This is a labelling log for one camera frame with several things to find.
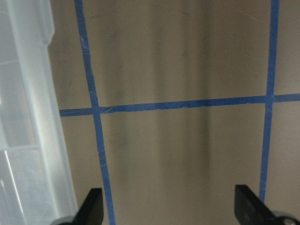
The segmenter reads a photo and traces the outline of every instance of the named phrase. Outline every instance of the translucent plastic container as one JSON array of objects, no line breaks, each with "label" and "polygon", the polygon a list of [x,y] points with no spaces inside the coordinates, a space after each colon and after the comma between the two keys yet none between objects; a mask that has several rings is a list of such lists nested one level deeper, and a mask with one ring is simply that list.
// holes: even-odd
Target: translucent plastic container
[{"label": "translucent plastic container", "polygon": [[0,0],[0,225],[49,225],[77,204],[47,47],[48,0]]}]

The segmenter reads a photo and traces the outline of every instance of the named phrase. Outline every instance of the plastic bin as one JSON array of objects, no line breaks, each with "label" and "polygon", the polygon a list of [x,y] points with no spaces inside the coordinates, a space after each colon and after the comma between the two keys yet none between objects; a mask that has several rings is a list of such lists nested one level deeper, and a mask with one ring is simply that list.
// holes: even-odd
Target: plastic bin
[{"label": "plastic bin", "polygon": [[49,225],[74,216],[47,47],[47,0],[0,0],[0,225]]}]

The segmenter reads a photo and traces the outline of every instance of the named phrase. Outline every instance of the blue tape line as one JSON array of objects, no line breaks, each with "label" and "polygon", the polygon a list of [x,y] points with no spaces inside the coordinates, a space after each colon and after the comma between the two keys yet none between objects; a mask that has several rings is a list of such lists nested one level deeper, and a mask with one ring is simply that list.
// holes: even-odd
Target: blue tape line
[{"label": "blue tape line", "polygon": [[84,61],[84,68],[86,79],[88,83],[88,89],[90,93],[90,101],[92,106],[92,114],[95,123],[95,131],[96,131],[96,140],[97,140],[97,150],[100,159],[101,173],[106,197],[106,205],[109,217],[110,225],[115,225],[115,217],[114,217],[114,209],[113,209],[113,198],[111,192],[111,186],[109,181],[109,173],[106,163],[106,155],[104,148],[104,139],[103,139],[103,131],[100,117],[100,108],[98,103],[98,97],[96,92],[96,86],[94,81],[94,76],[92,73],[92,69],[90,66],[90,47],[88,42],[88,34],[85,26],[85,19],[83,14],[83,2],[82,0],[75,0],[75,9],[77,16],[78,29],[80,34],[82,55]]},{"label": "blue tape line", "polygon": [[[100,107],[100,113],[108,114],[108,113],[116,113],[116,112],[139,112],[139,111],[152,111],[152,110],[222,106],[222,105],[257,104],[257,103],[265,103],[265,99],[266,99],[265,96],[251,96],[251,97],[232,97],[232,98],[179,101],[179,102],[117,105],[111,107]],[[300,94],[274,95],[273,101],[274,102],[300,101]],[[92,108],[60,110],[61,117],[85,116],[85,115],[93,115]]]},{"label": "blue tape line", "polygon": [[252,97],[232,97],[206,100],[192,100],[179,102],[163,102],[163,103],[148,103],[135,105],[117,105],[112,107],[101,107],[101,113],[115,113],[115,112],[137,112],[150,110],[166,110],[166,109],[180,109],[180,108],[197,108],[207,106],[221,106],[221,105],[242,105],[265,103],[265,96]]},{"label": "blue tape line", "polygon": [[273,110],[273,102],[275,101],[274,86],[275,86],[275,70],[276,70],[278,16],[279,16],[279,0],[272,0],[271,19],[270,19],[267,94],[266,94],[264,129],[263,129],[261,177],[260,177],[260,185],[259,185],[259,198],[263,202],[265,200],[265,192],[266,192],[266,185],[267,185],[272,110]]},{"label": "blue tape line", "polygon": [[92,115],[92,108],[84,108],[84,109],[62,109],[60,110],[60,116],[86,116]]},{"label": "blue tape line", "polygon": [[300,101],[300,94],[275,95],[275,102],[295,102]]}]

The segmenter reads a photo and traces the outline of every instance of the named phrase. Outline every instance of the frosted plastic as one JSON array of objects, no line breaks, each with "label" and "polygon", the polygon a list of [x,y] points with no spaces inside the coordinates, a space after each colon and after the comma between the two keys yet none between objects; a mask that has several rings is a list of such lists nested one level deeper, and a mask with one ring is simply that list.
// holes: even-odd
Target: frosted plastic
[{"label": "frosted plastic", "polygon": [[0,225],[77,211],[47,47],[48,0],[0,0]]}]

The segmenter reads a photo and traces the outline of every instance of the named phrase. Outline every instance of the blue painter's tape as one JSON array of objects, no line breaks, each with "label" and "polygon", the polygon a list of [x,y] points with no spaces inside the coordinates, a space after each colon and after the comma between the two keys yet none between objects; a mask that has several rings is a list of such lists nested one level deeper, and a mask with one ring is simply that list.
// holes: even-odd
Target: blue painter's tape
[{"label": "blue painter's tape", "polygon": [[167,109],[197,108],[197,107],[221,106],[221,105],[242,105],[242,104],[255,104],[255,103],[265,103],[265,96],[232,97],[232,98],[148,103],[148,104],[135,104],[135,105],[116,105],[112,107],[100,107],[100,111],[103,114],[107,114],[107,113],[115,113],[115,112],[138,112],[138,111],[150,111],[150,110],[167,110]]},{"label": "blue painter's tape", "polygon": [[90,66],[90,47],[88,42],[88,34],[85,26],[82,0],[75,0],[75,10],[77,16],[79,35],[80,35],[85,74],[86,74],[88,89],[90,93],[90,101],[92,106],[91,111],[95,123],[97,150],[98,150],[98,155],[99,155],[100,165],[101,165],[101,173],[102,173],[102,179],[103,179],[103,185],[104,185],[104,191],[106,197],[109,223],[110,225],[115,225],[116,223],[115,223],[114,208],[113,208],[113,198],[112,198],[111,185],[109,181],[109,173],[108,173],[108,168],[106,163],[103,131],[102,131],[102,124],[101,124],[101,117],[100,117],[100,108],[98,103],[94,76]]},{"label": "blue painter's tape", "polygon": [[268,63],[268,78],[267,78],[267,91],[266,91],[267,93],[266,93],[265,117],[264,117],[264,128],[263,128],[261,177],[260,177],[260,186],[259,186],[259,198],[263,202],[265,200],[267,175],[268,175],[273,101],[276,100],[273,95],[274,95],[274,86],[275,86],[278,16],[279,16],[279,0],[272,0],[271,19],[270,19],[269,63]]},{"label": "blue painter's tape", "polygon": [[275,95],[275,102],[295,102],[300,101],[300,94]]},{"label": "blue painter's tape", "polygon": [[60,110],[60,116],[86,116],[92,115],[92,108],[84,108],[84,109],[62,109]]}]

